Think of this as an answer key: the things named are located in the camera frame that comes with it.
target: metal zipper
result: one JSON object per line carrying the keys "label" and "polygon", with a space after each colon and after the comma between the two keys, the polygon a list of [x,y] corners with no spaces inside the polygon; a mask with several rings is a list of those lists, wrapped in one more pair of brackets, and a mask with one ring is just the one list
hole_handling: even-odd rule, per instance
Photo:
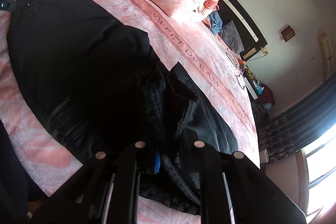
{"label": "metal zipper", "polygon": [[52,120],[52,118],[61,110],[62,107],[66,105],[67,102],[69,102],[69,97],[66,97],[54,110],[47,116],[48,121]]}

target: air conditioner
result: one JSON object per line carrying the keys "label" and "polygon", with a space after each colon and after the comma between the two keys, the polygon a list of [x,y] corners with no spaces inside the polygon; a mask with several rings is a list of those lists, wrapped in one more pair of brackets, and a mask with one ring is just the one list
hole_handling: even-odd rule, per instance
{"label": "air conditioner", "polygon": [[328,79],[335,71],[333,50],[329,36],[325,33],[319,37],[320,49],[322,52],[322,62],[324,66],[324,79]]}

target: gray pillow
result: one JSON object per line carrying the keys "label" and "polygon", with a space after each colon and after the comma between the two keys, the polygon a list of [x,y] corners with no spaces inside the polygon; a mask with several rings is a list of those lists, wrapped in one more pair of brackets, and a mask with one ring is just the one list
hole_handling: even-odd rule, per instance
{"label": "gray pillow", "polygon": [[240,54],[244,51],[242,40],[232,20],[223,26],[219,35],[235,53]]}

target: black headboard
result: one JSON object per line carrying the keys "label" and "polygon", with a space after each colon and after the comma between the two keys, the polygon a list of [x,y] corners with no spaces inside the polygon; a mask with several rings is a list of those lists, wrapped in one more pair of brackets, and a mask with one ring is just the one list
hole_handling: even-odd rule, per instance
{"label": "black headboard", "polygon": [[248,60],[251,57],[253,57],[257,52],[259,52],[263,47],[265,47],[267,45],[267,41],[265,37],[263,36],[263,34],[261,33],[261,31],[259,30],[259,28],[257,27],[257,25],[252,20],[252,18],[245,11],[245,9],[241,6],[241,4],[237,0],[228,0],[228,1],[241,14],[243,19],[251,27],[256,37],[258,38],[258,41],[256,42],[255,39],[252,37],[251,33],[247,30],[245,25],[242,23],[242,20],[237,17],[237,15],[233,12],[233,10],[223,0],[219,0],[218,13],[223,21],[223,24],[226,24],[232,20],[239,32],[241,41],[243,42],[245,50],[240,54],[241,57],[243,58],[252,49],[256,49],[256,51],[253,54],[251,54],[248,58],[245,58],[245,60]]}

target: window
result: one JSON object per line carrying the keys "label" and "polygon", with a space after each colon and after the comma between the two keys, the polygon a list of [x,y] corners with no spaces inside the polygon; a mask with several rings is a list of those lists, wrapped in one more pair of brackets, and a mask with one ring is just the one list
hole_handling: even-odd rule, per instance
{"label": "window", "polygon": [[307,223],[336,196],[336,125],[304,148],[309,173]]}

